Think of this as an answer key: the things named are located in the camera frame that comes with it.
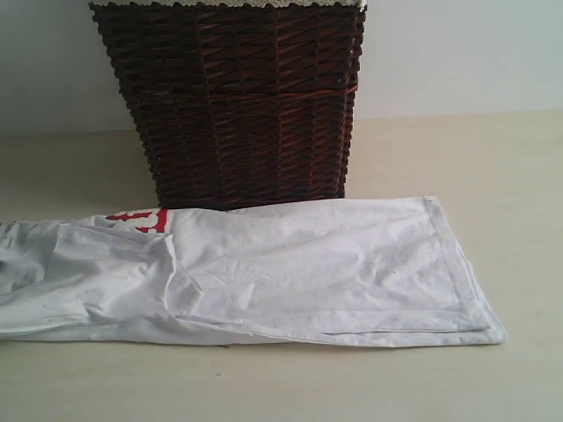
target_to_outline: table surface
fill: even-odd
[[[350,198],[433,194],[510,336],[357,350],[0,343],[0,420],[562,420],[563,113],[355,125]],[[153,207],[133,133],[0,139],[0,221]]]

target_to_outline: red print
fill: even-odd
[[[112,221],[119,221],[119,222],[131,222],[135,226],[134,220],[139,220],[142,218],[151,218],[152,216],[156,216],[157,222],[153,226],[142,226],[142,227],[135,227],[137,230],[141,231],[142,233],[149,233],[149,230],[155,230],[157,233],[164,233],[166,231],[166,220],[168,219],[168,210],[167,209],[160,209],[158,212],[154,211],[143,211],[140,213],[125,213],[119,215],[110,215],[107,220]]]

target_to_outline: white wall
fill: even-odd
[[[563,1],[371,0],[356,117],[563,109]],[[132,127],[87,0],[0,0],[0,135]]]

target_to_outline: laundry basket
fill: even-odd
[[[161,207],[344,196],[362,3],[98,0],[91,9]]]

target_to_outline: white cloth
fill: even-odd
[[[17,222],[0,229],[0,261],[0,338],[395,347],[506,339],[431,197]]]
[[[367,5],[368,0],[93,0],[94,4],[108,5],[128,5],[128,4],[138,4],[138,5],[151,5],[153,3],[162,4],[164,6],[173,6],[175,4],[182,4],[185,6],[195,6],[196,4],[205,4],[207,6],[220,6],[225,4],[229,7],[240,7],[244,5],[249,5],[252,7],[288,7],[291,4],[298,6],[311,6],[313,4],[318,4],[320,6],[334,6],[335,4],[341,4],[343,6],[358,6],[364,9]]]

